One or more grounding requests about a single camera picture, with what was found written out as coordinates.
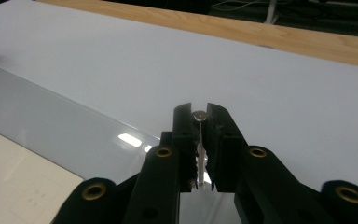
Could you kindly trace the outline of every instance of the white tabletop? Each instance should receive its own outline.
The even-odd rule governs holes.
[[[215,103],[302,183],[358,185],[358,66],[12,0],[0,68],[154,136]]]

